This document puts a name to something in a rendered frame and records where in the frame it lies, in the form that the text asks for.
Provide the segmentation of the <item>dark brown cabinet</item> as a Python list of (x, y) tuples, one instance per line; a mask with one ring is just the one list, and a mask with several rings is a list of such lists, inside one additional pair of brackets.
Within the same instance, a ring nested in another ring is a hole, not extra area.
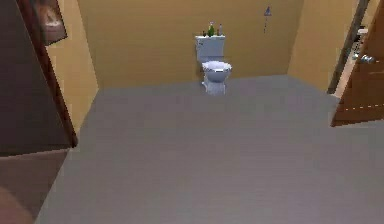
[(30, 0), (0, 0), (0, 224), (34, 224), (78, 143)]

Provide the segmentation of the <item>white toilet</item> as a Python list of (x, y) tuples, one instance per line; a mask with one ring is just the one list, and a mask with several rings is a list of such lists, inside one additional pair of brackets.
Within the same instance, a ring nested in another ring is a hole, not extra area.
[(196, 36), (196, 59), (203, 71), (202, 85), (210, 95), (224, 95), (232, 65), (224, 57), (225, 35)]

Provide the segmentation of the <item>dark framed wall picture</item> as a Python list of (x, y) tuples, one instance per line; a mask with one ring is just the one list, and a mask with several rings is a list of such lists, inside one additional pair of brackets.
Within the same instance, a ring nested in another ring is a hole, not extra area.
[(35, 0), (35, 11), (46, 46), (67, 37), (58, 0)]

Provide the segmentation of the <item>blue wall hook fixture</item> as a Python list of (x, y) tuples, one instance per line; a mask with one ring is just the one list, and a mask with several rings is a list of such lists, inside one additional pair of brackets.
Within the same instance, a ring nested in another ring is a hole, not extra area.
[(266, 33), (267, 32), (267, 24), (268, 24), (268, 18), (272, 16), (272, 13), (271, 13), (271, 7), (268, 6), (264, 12), (264, 29), (263, 29), (263, 32)]

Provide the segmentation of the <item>brown room door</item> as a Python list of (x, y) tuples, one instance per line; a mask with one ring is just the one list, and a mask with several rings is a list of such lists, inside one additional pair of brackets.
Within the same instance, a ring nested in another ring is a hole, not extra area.
[[(361, 62), (363, 55), (375, 63)], [(331, 126), (384, 120), (384, 0), (379, 0)]]

